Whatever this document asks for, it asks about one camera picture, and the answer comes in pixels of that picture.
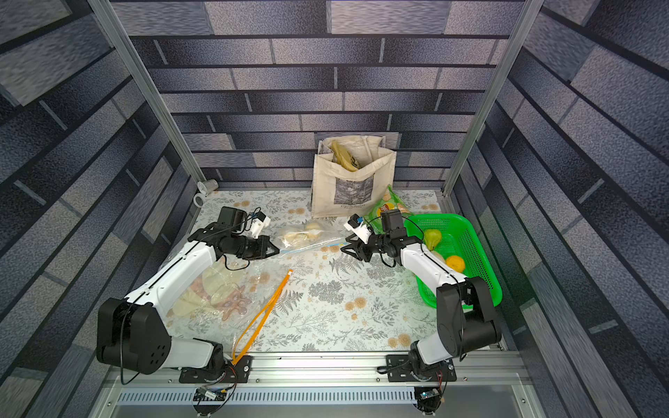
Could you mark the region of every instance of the orange strap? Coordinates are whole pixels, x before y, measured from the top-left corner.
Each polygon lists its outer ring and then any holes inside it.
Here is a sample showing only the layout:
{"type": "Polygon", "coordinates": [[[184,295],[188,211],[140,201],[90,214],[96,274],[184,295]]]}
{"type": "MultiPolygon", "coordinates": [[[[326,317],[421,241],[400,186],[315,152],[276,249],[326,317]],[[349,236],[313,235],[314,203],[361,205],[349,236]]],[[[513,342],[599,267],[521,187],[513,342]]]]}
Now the orange strap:
{"type": "Polygon", "coordinates": [[[256,315],[255,318],[253,318],[253,320],[251,321],[249,326],[246,327],[246,329],[244,330],[242,335],[240,335],[240,337],[237,339],[237,342],[235,343],[235,346],[232,348],[232,365],[233,366],[235,364],[237,364],[237,362],[242,359],[244,354],[246,354],[246,352],[249,351],[249,348],[251,348],[251,345],[253,344],[253,341],[256,340],[256,337],[260,333],[260,330],[262,329],[262,326],[265,325],[265,321],[267,320],[268,316],[272,313],[272,309],[274,309],[274,305],[276,304],[276,301],[279,300],[279,296],[281,296],[281,292],[283,291],[284,286],[286,285],[286,283],[288,283],[288,279],[290,278],[291,275],[292,275],[292,270],[288,270],[288,274],[286,274],[286,277],[283,279],[283,281],[281,282],[279,287],[276,288],[276,291],[274,292],[274,295],[272,295],[272,297],[270,298],[270,301],[267,302],[265,307],[262,308],[260,310],[260,312],[258,312],[258,315],[256,315]],[[260,316],[260,314],[262,312],[265,312],[265,316],[260,321],[260,325],[258,325],[258,327],[256,328],[256,331],[253,333],[253,335],[251,335],[251,338],[248,340],[248,342],[244,346],[244,349],[242,350],[240,355],[235,356],[235,351],[237,351],[237,344],[240,343],[240,341],[242,340],[242,337],[244,336],[244,334],[246,334],[246,331],[248,331],[251,328],[251,325],[253,325],[256,322],[256,320],[258,319],[258,317],[260,316]]]}

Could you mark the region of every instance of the aluminum frame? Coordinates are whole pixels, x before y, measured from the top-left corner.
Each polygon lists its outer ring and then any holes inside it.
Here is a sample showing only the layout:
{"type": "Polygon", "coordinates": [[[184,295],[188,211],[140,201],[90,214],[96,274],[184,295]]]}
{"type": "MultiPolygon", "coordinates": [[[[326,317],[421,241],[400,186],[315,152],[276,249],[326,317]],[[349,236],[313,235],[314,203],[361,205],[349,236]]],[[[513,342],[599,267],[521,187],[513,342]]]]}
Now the aluminum frame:
{"type": "Polygon", "coordinates": [[[188,148],[186,140],[183,138],[177,123],[167,109],[163,97],[158,93],[158,88],[156,88],[147,68],[144,66],[141,58],[139,58],[139,54],[135,50],[125,29],[123,29],[123,25],[118,20],[118,16],[114,12],[111,3],[109,3],[109,0],[88,0],[88,4],[93,9],[107,36],[114,44],[123,63],[137,83],[139,90],[147,99],[151,110],[153,110],[153,113],[165,130],[167,138],[169,138],[177,150],[177,154],[181,157],[186,171],[195,181],[205,181],[205,175],[202,173],[197,161],[195,161],[193,153],[188,148]]]}
{"type": "Polygon", "coordinates": [[[448,171],[448,177],[446,177],[444,185],[442,186],[442,194],[444,196],[451,194],[453,186],[456,184],[456,180],[458,180],[458,177],[462,172],[462,167],[464,167],[467,162],[467,157],[469,157],[469,153],[471,152],[474,143],[478,141],[483,133],[484,122],[488,118],[490,109],[492,109],[492,105],[494,104],[495,99],[497,99],[497,95],[499,95],[502,86],[506,81],[506,77],[511,71],[511,67],[518,57],[520,47],[522,47],[522,44],[525,42],[525,38],[527,38],[530,28],[535,22],[543,2],[544,0],[525,1],[525,4],[520,11],[518,21],[508,39],[504,55],[495,68],[495,73],[492,75],[490,85],[486,89],[481,105],[479,105],[478,110],[474,115],[474,119],[472,119],[472,123],[467,130],[467,135],[462,143],[462,147],[458,151],[456,159],[448,171]]]}
{"type": "MultiPolygon", "coordinates": [[[[250,352],[253,363],[248,383],[239,384],[241,394],[271,393],[324,393],[342,392],[410,393],[414,386],[436,386],[436,383],[391,383],[387,376],[379,375],[377,366],[385,364],[388,354],[407,352],[250,352]]],[[[523,417],[544,418],[527,370],[517,351],[500,348],[477,350],[463,360],[454,359],[458,380],[449,386],[509,385],[513,388],[518,409],[523,417]]],[[[151,375],[140,375],[131,384],[120,385],[119,369],[112,367],[91,412],[91,417],[108,418],[115,406],[165,405],[165,393],[184,393],[195,390],[196,384],[179,383],[179,371],[159,370],[151,375]]],[[[238,405],[250,402],[236,401],[238,405]]],[[[409,403],[413,399],[397,399],[409,403]]],[[[178,403],[187,405],[183,396],[178,403]]],[[[388,403],[378,397],[357,399],[358,404],[388,403]]]]}

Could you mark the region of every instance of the black mounting plate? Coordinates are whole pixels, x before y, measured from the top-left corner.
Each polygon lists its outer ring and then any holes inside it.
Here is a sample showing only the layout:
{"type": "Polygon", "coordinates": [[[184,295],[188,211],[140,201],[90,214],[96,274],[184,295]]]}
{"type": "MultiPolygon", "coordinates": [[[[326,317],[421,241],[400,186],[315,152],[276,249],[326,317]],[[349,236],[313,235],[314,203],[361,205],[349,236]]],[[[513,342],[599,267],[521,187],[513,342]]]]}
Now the black mounting plate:
{"type": "MultiPolygon", "coordinates": [[[[388,354],[385,357],[385,362],[388,368],[403,364],[408,360],[408,354],[388,354]]],[[[454,382],[458,380],[458,377],[456,376],[455,367],[452,369],[450,369],[450,367],[453,367],[453,360],[449,358],[448,360],[442,361],[438,367],[435,367],[430,371],[423,372],[423,376],[429,377],[427,382],[436,382],[439,380],[439,378],[437,378],[437,370],[441,370],[444,376],[444,382],[454,382]]],[[[409,364],[407,364],[405,367],[400,367],[398,369],[389,371],[387,376],[389,382],[424,382],[419,381],[414,377],[414,375],[411,373],[411,366],[409,364]]]]}
{"type": "MultiPolygon", "coordinates": [[[[253,361],[253,357],[251,356],[243,356],[237,364],[232,366],[233,369],[235,369],[235,373],[237,374],[237,383],[248,383],[249,381],[249,373],[251,373],[251,362],[253,361]]],[[[235,377],[232,375],[232,373],[227,373],[221,383],[235,383],[235,377]]]]}
{"type": "MultiPolygon", "coordinates": [[[[247,383],[249,381],[252,360],[253,357],[251,356],[243,356],[235,366],[232,366],[237,375],[237,383],[247,383]],[[244,371],[245,366],[248,366],[248,371],[244,371]]],[[[200,369],[183,368],[181,370],[181,375],[179,376],[179,383],[212,383],[211,381],[205,380],[201,375],[198,375],[199,370],[200,369]]],[[[230,369],[226,367],[225,370],[227,370],[227,373],[219,383],[235,383],[235,377],[230,372],[230,369]]]]}

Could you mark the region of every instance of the vent grille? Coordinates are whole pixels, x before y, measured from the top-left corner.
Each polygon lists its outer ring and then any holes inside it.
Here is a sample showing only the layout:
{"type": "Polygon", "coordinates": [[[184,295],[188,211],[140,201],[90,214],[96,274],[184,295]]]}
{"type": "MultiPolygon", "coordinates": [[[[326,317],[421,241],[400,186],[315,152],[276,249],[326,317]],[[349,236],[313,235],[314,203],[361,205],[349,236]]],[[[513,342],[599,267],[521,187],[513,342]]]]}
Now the vent grille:
{"type": "MultiPolygon", "coordinates": [[[[194,388],[123,389],[119,405],[190,405],[194,388]]],[[[413,402],[413,387],[240,388],[226,405],[338,405],[413,402]]],[[[216,405],[221,402],[200,402],[216,405]]]]}

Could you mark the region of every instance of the orange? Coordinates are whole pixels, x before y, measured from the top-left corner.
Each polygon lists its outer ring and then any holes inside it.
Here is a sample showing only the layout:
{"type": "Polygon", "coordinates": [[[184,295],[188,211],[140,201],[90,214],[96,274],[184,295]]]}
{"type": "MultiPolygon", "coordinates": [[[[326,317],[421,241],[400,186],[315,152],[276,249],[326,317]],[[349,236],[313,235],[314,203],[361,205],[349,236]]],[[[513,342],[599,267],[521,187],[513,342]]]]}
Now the orange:
{"type": "Polygon", "coordinates": [[[458,273],[464,272],[464,260],[458,255],[451,255],[447,258],[446,265],[458,273]]]}

